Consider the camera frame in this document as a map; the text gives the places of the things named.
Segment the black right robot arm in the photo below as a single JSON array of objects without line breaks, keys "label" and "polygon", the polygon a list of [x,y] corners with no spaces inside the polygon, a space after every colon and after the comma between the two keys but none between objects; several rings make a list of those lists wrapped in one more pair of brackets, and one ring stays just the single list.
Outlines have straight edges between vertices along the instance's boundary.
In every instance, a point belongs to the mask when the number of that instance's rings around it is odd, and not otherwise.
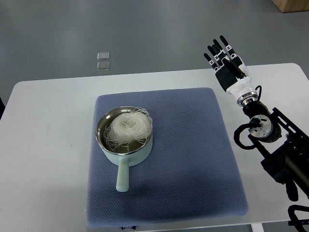
[{"label": "black right robot arm", "polygon": [[260,102],[262,87],[240,98],[250,119],[234,132],[235,143],[244,150],[257,149],[261,165],[278,183],[285,185],[290,201],[298,201],[298,190],[309,194],[309,137],[277,108],[270,112]]}]

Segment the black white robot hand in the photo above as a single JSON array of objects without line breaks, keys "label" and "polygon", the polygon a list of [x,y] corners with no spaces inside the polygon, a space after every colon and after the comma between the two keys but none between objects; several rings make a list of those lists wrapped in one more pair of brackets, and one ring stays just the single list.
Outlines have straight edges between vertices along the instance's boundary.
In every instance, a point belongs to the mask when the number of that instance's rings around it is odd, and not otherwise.
[{"label": "black white robot hand", "polygon": [[215,71],[221,88],[232,95],[239,106],[258,100],[258,93],[251,85],[252,78],[242,58],[224,36],[221,35],[220,40],[213,40],[204,58]]}]

